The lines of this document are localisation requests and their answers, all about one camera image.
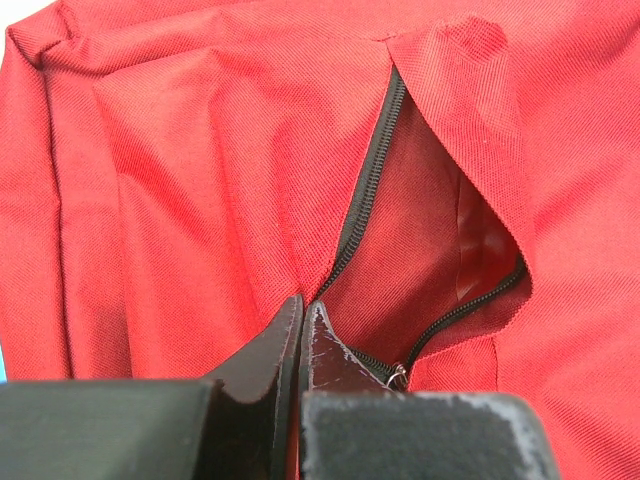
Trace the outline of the red backpack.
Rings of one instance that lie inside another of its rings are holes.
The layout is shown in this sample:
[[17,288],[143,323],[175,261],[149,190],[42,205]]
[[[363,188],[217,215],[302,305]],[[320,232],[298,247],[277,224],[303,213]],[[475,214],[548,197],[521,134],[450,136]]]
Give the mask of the red backpack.
[[57,1],[1,68],[12,380],[202,375],[290,296],[639,475],[635,1]]

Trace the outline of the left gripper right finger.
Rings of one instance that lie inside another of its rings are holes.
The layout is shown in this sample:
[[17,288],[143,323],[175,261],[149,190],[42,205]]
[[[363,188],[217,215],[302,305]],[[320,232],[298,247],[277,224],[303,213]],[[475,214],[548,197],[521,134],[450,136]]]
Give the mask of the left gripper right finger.
[[399,393],[310,305],[301,343],[299,468],[304,479],[557,479],[545,431],[521,399]]

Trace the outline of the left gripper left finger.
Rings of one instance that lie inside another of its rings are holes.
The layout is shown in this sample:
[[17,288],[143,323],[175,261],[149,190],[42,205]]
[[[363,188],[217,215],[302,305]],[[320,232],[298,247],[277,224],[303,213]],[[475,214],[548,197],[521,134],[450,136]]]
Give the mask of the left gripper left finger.
[[283,479],[304,305],[190,380],[12,382],[5,479]]

